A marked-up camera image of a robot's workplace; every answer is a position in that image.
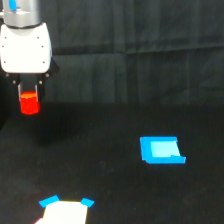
black background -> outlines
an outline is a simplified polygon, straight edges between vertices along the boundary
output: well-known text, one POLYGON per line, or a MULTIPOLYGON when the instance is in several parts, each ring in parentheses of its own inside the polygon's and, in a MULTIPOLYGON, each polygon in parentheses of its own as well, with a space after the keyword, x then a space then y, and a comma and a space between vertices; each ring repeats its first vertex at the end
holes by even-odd
POLYGON ((0 70, 0 223, 56 194, 95 200, 87 224, 223 224, 224 2, 41 3, 61 70, 31 117, 0 70), (177 136, 186 164, 144 163, 142 136, 177 136))

red cube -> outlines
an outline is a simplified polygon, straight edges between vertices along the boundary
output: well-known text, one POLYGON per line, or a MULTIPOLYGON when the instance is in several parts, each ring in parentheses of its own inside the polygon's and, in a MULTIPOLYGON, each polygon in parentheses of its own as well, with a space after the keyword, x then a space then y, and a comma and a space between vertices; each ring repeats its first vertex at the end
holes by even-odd
POLYGON ((20 96, 21 112, 26 115, 37 114, 40 111, 40 103, 35 91, 24 92, 20 96))

